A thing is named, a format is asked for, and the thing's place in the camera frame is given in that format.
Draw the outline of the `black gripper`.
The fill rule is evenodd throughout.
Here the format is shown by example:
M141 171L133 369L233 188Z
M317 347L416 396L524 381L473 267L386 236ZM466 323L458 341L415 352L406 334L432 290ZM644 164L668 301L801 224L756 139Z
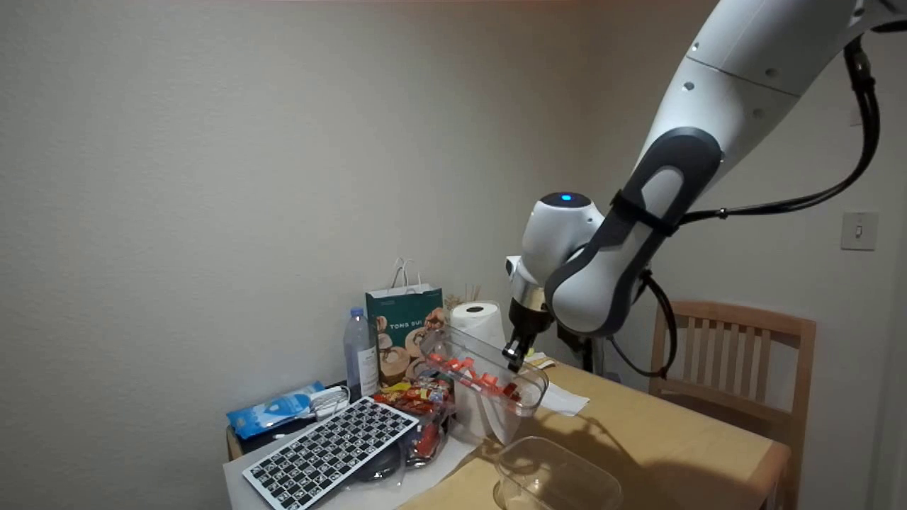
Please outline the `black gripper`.
M511 341L502 348L508 369L519 372L536 337L552 323L544 290L536 283L519 283L511 290Z

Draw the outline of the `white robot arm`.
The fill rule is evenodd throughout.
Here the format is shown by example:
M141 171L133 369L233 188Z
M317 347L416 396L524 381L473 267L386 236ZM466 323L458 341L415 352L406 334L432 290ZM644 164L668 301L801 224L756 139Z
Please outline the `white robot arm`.
M616 334L648 260L680 228L709 214L698 199L746 158L799 102L830 61L841 61L862 117L858 168L882 139L868 31L899 31L907 0L718 0L691 38L627 184L607 207L556 191L529 211L522 249L508 258L519 369L544 328Z

